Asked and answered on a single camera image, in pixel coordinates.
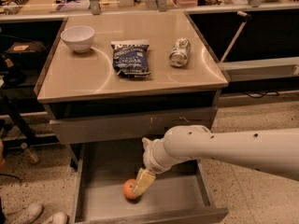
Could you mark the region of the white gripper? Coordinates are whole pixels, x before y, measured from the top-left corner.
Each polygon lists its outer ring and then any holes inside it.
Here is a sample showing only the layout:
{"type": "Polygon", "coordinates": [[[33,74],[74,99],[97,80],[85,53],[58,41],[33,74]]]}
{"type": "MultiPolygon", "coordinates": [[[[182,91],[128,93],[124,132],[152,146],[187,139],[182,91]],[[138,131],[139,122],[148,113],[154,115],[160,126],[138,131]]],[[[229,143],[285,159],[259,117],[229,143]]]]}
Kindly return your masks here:
{"type": "Polygon", "coordinates": [[[157,174],[170,170],[174,165],[183,163],[187,159],[172,157],[164,147],[163,139],[150,140],[142,138],[144,148],[143,163],[147,169],[140,168],[132,193],[134,196],[141,196],[154,182],[157,174]]]}

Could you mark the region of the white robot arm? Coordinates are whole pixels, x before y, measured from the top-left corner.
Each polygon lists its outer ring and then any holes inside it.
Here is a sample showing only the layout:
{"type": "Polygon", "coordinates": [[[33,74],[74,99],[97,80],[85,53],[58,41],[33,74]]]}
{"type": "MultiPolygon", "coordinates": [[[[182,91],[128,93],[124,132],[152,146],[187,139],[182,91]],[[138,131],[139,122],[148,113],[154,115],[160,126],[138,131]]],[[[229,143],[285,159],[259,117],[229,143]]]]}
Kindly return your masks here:
{"type": "Polygon", "coordinates": [[[299,129],[213,133],[202,125],[175,126],[161,139],[142,139],[145,167],[132,194],[142,195],[156,175],[185,161],[214,159],[292,180],[299,179],[299,129]]]}

